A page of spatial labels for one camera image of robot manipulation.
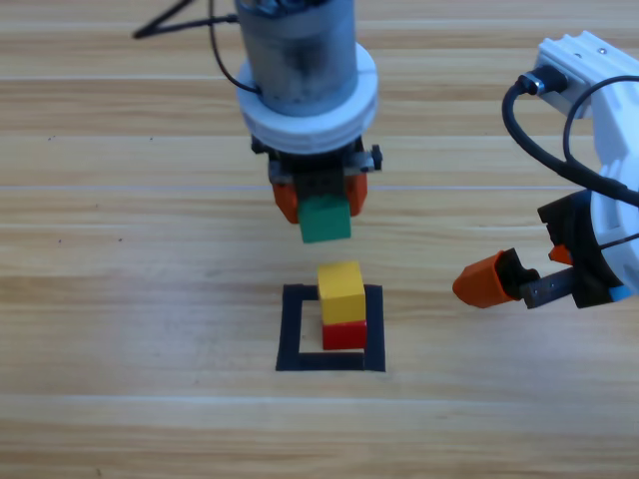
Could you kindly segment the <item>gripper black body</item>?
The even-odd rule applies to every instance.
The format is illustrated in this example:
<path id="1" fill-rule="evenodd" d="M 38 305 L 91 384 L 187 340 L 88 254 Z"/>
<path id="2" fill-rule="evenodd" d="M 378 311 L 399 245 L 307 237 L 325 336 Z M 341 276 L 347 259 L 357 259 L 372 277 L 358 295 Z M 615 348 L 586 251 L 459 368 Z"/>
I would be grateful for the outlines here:
<path id="1" fill-rule="evenodd" d="M 617 276 L 606 263 L 591 220 L 591 194 L 577 192 L 538 209 L 553 246 L 564 244 L 572 264 L 524 285 L 520 292 L 530 309 L 570 295 L 579 308 L 613 301 Z"/>
<path id="2" fill-rule="evenodd" d="M 336 150 L 318 154 L 294 154 L 277 150 L 251 137 L 252 151 L 268 156 L 269 180 L 273 184 L 293 184 L 298 202 L 314 198 L 344 199 L 344 178 L 378 172 L 383 155 L 379 145 L 367 150 L 361 138 Z"/>

